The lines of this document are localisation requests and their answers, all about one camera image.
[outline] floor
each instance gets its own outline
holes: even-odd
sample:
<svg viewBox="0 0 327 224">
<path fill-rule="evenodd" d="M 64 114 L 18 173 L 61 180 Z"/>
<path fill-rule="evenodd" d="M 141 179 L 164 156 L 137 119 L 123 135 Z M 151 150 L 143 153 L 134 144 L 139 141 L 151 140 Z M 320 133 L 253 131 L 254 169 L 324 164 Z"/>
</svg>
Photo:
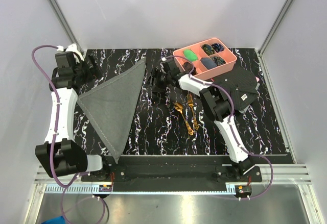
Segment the floor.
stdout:
<svg viewBox="0 0 327 224">
<path fill-rule="evenodd" d="M 84 86 L 82 92 L 90 90 L 110 78 L 123 73 L 143 57 L 151 60 L 147 66 L 158 66 L 160 58 L 169 56 L 174 49 L 91 49 L 97 58 L 104 77 Z M 256 154 L 285 154 L 286 149 L 276 120 L 265 79 L 254 49 L 233 48 L 237 56 L 236 65 L 251 70 L 260 81 L 259 97 L 245 114 L 236 114 L 237 127 L 247 149 Z M 200 129 L 189 136 L 183 119 L 173 109 L 174 102 L 180 102 L 186 109 L 186 117 L 191 123 L 192 112 L 187 107 L 187 93 L 178 88 L 167 87 L 163 95 L 151 95 L 151 88 L 142 87 L 131 125 L 125 155 L 223 155 L 227 153 L 224 140 L 203 113 L 199 98 L 194 98 L 196 115 Z M 88 154 L 105 154 L 108 150 L 89 123 L 80 107 L 75 109 L 75 141 Z"/>
<path fill-rule="evenodd" d="M 259 193 L 263 191 L 263 186 L 256 185 L 253 190 L 254 194 Z M 86 196 L 65 195 L 64 209 L 74 206 Z M 60 216 L 60 200 L 61 194 L 45 194 L 37 223 Z M 294 185 L 273 185 L 261 198 L 242 202 L 209 195 L 111 195 L 105 201 L 110 210 L 108 223 L 114 224 L 309 223 L 299 190 Z M 72 223 L 95 223 L 102 210 L 100 203 L 87 200 L 67 213 L 67 217 Z"/>
</svg>

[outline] white wall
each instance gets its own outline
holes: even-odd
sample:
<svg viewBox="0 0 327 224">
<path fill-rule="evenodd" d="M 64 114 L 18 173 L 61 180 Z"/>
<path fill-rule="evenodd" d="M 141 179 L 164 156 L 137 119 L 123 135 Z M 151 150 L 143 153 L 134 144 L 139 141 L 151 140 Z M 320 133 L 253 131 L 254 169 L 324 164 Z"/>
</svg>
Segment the white wall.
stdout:
<svg viewBox="0 0 327 224">
<path fill-rule="evenodd" d="M 264 53 L 299 163 L 327 219 L 327 0 L 295 0 Z"/>
<path fill-rule="evenodd" d="M 51 113 L 50 91 L 31 51 L 69 42 L 47 0 L 0 0 L 0 12 L 0 223 L 22 223 L 39 165 L 34 147 L 44 142 Z M 37 54 L 48 73 L 54 54 Z"/>
<path fill-rule="evenodd" d="M 84 48 L 261 47 L 285 0 L 57 0 Z"/>
</svg>

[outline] gray floor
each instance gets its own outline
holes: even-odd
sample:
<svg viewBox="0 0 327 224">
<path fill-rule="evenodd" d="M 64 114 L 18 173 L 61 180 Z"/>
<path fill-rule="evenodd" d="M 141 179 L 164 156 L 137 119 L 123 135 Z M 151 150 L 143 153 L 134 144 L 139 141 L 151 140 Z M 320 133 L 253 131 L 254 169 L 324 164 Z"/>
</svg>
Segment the gray floor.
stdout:
<svg viewBox="0 0 327 224">
<path fill-rule="evenodd" d="M 254 188 L 256 192 L 263 190 L 262 186 Z M 67 194 L 64 208 L 70 208 L 86 196 Z M 61 215 L 60 200 L 60 194 L 45 194 L 37 223 Z M 299 190 L 293 185 L 272 186 L 263 197 L 249 202 L 194 195 L 111 195 L 105 200 L 110 209 L 108 223 L 114 224 L 309 223 Z M 101 203 L 87 200 L 69 212 L 67 217 L 72 223 L 92 224 L 101 214 Z"/>
</svg>

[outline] golden utensil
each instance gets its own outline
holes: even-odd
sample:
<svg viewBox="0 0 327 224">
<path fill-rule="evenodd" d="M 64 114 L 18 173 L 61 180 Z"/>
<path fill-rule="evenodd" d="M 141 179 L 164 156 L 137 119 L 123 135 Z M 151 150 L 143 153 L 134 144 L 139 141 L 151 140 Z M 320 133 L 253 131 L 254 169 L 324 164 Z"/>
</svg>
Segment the golden utensil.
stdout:
<svg viewBox="0 0 327 224">
<path fill-rule="evenodd" d="M 188 105 L 191 108 L 192 113 L 193 113 L 193 127 L 197 131 L 200 128 L 200 125 L 198 124 L 198 121 L 196 120 L 196 114 L 195 114 L 195 111 L 194 111 L 193 99 L 192 99 L 192 95 L 190 93 L 188 94 Z"/>
<path fill-rule="evenodd" d="M 174 103 L 174 108 L 180 112 L 180 114 L 182 115 L 186 128 L 188 129 L 188 133 L 190 136 L 192 136 L 194 134 L 194 131 L 192 130 L 191 126 L 189 125 L 188 121 L 185 119 L 184 114 L 183 114 L 183 105 L 181 103 Z"/>
</svg>

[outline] fork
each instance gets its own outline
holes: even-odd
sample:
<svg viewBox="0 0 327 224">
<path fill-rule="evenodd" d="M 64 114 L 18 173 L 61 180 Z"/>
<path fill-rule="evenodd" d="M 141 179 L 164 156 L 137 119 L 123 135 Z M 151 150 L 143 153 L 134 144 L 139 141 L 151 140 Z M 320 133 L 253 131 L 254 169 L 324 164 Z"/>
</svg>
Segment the fork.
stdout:
<svg viewBox="0 0 327 224">
<path fill-rule="evenodd" d="M 193 113 L 193 128 L 197 131 L 200 128 L 200 125 L 198 124 L 198 121 L 196 120 L 196 114 L 194 111 L 194 104 L 193 104 L 193 98 L 192 95 L 189 93 L 188 94 L 188 105 L 192 110 Z"/>
</svg>

